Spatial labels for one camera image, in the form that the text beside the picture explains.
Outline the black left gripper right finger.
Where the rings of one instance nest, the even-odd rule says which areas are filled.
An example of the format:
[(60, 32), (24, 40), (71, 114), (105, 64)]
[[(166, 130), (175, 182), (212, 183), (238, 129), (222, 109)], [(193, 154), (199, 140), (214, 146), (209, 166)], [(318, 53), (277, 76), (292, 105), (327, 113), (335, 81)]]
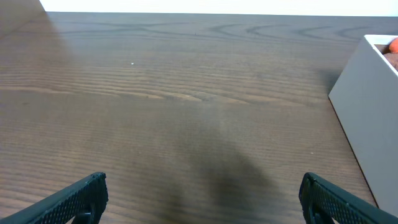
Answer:
[(298, 197), (306, 224), (397, 224), (397, 217), (311, 172)]

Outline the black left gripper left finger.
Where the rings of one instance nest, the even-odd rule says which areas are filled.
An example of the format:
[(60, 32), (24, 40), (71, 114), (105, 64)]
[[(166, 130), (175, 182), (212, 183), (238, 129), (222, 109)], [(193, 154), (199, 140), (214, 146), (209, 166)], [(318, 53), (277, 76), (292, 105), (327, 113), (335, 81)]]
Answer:
[(106, 210), (106, 174), (95, 172), (1, 219), (4, 224), (99, 223)]

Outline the brown plush bear toy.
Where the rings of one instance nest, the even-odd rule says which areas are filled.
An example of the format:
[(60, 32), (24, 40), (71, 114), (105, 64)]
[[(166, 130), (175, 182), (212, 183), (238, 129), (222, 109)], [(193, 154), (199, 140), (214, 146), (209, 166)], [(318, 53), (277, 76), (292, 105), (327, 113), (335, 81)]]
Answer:
[(398, 70), (398, 38), (391, 41), (388, 46), (388, 53), (384, 54), (387, 61)]

